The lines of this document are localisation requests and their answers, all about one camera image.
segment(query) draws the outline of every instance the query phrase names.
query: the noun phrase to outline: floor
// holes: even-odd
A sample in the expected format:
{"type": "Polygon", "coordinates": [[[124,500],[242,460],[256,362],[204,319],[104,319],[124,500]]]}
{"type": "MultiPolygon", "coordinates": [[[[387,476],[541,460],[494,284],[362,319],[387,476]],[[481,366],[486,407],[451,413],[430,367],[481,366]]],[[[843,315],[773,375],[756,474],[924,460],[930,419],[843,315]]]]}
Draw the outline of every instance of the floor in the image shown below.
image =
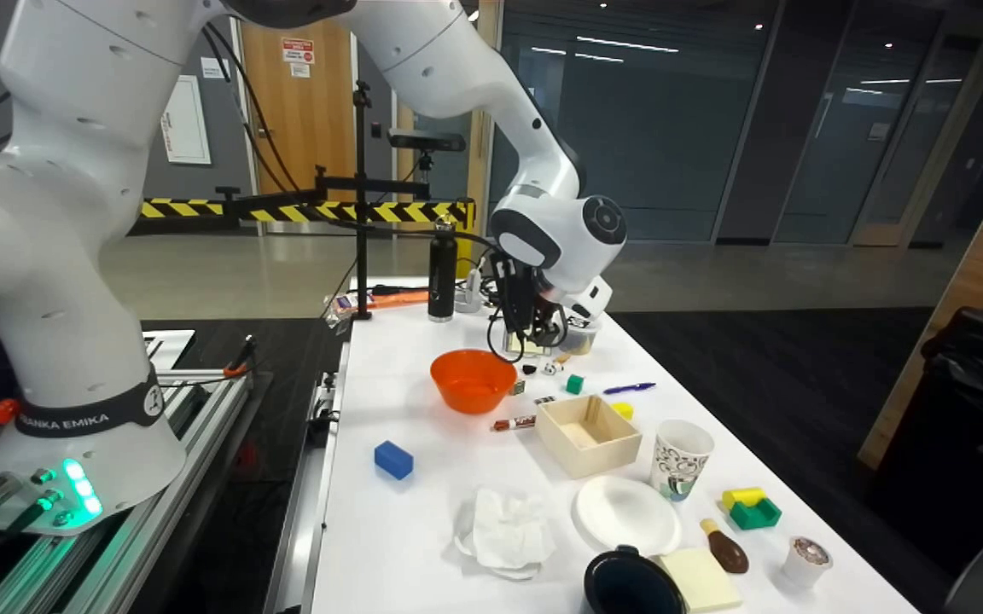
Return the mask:
{"type": "MultiPolygon", "coordinates": [[[[116,296],[145,319],[318,316],[352,270],[349,234],[130,234],[107,250],[116,296]]],[[[611,310],[932,308],[958,250],[627,244],[611,310]]],[[[428,243],[379,240],[374,277],[420,277],[428,243]]]]}

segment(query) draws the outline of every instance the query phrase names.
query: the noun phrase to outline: green light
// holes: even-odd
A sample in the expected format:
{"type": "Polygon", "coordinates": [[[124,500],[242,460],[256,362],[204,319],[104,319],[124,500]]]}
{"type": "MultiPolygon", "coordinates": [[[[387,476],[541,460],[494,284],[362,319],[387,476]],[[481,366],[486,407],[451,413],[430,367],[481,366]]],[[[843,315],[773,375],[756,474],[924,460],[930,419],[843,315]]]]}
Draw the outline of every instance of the green light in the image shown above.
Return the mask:
{"type": "Polygon", "coordinates": [[[80,460],[61,460],[61,471],[72,476],[72,482],[87,482],[87,471],[83,471],[83,465],[80,460]]]}

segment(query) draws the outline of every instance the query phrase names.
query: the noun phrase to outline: white table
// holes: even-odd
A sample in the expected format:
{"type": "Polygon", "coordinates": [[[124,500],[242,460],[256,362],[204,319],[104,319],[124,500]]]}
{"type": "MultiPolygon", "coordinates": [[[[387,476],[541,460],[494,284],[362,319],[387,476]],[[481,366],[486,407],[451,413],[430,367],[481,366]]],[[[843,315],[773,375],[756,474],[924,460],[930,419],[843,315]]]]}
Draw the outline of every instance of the white table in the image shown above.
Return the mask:
{"type": "MultiPolygon", "coordinates": [[[[428,367],[441,351],[486,346],[486,316],[430,319],[428,308],[375,310],[354,323],[349,367],[342,375],[342,433],[336,448],[328,531],[320,541],[316,614],[577,614],[584,608],[584,569],[603,552],[573,520],[573,482],[544,450],[535,429],[492,433],[499,416],[529,416],[535,396],[556,393],[550,375],[529,378],[526,396],[504,399],[487,416],[451,413],[428,367]],[[416,458],[408,482],[388,482],[374,450],[394,441],[416,458]],[[529,581],[513,583],[463,573],[451,552],[453,511],[479,487],[535,492],[552,507],[556,554],[529,581]]],[[[750,573],[733,576],[741,611],[825,611],[896,614],[914,611],[867,560],[859,560],[810,504],[798,500],[727,427],[721,427],[657,359],[649,359],[614,319],[590,355],[570,362],[586,388],[623,383],[660,383],[635,402],[635,427],[645,433],[640,460],[617,474],[645,482],[660,419],[703,421],[716,450],[689,500],[676,504],[682,547],[707,547],[699,518],[723,518],[716,507],[727,487],[765,487],[781,520],[765,531],[736,531],[750,573]],[[833,569],[813,592],[789,598],[773,583],[791,535],[824,541],[833,569]]]]}

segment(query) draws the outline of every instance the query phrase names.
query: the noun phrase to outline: small bowl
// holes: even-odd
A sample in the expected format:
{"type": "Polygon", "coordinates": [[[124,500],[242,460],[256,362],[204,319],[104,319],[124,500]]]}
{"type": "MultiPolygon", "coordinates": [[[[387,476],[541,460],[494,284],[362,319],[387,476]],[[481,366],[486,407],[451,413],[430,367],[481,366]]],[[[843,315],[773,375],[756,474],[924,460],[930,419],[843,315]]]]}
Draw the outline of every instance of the small bowl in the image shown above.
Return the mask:
{"type": "Polygon", "coordinates": [[[517,385],[517,367],[492,351],[461,346],[430,362],[430,378],[457,413],[492,413],[517,385]]]}

